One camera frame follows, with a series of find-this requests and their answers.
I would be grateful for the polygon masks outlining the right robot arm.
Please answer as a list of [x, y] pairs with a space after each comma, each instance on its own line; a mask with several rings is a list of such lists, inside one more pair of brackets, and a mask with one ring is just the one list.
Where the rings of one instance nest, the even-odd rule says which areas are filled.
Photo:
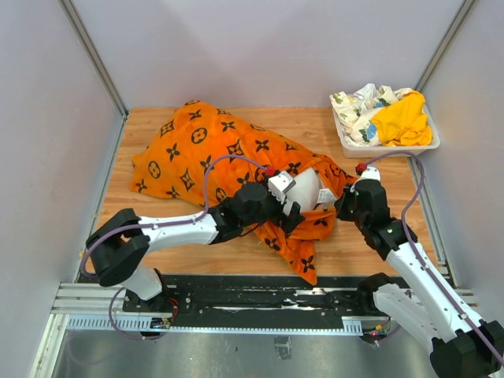
[[449, 285], [403, 219], [391, 215], [379, 180], [347, 186], [336, 201], [366, 244], [405, 280], [410, 298], [385, 274], [370, 276], [357, 295], [360, 311], [392, 317], [422, 345], [438, 377], [489, 377], [503, 367], [503, 326], [486, 321]]

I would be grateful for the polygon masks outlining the orange monogram pillowcase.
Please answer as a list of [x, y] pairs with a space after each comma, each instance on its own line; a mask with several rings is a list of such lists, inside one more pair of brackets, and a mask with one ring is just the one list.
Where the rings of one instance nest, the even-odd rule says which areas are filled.
[[185, 103], [132, 158], [131, 191], [216, 206], [272, 166], [296, 177], [313, 168], [340, 197], [356, 179], [325, 154], [201, 101]]

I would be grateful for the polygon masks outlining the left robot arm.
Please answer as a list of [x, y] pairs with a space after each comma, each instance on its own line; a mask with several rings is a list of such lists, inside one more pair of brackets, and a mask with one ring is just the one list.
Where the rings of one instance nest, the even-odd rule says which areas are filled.
[[87, 239], [86, 248], [101, 286], [120, 285], [157, 312], [167, 306], [169, 293], [159, 273], [143, 264], [145, 256], [174, 246], [225, 243], [269, 221], [288, 233], [304, 220], [308, 205], [294, 188], [282, 192], [248, 183], [218, 205], [187, 216], [139, 217], [123, 209]]

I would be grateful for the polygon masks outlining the white pillow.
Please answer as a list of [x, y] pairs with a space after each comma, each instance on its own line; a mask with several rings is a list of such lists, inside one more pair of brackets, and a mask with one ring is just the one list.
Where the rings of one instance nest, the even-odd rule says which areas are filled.
[[299, 173], [295, 178], [295, 185], [287, 193], [287, 199], [297, 202], [301, 212], [307, 212], [320, 204], [334, 204], [337, 197], [324, 183], [313, 168]]

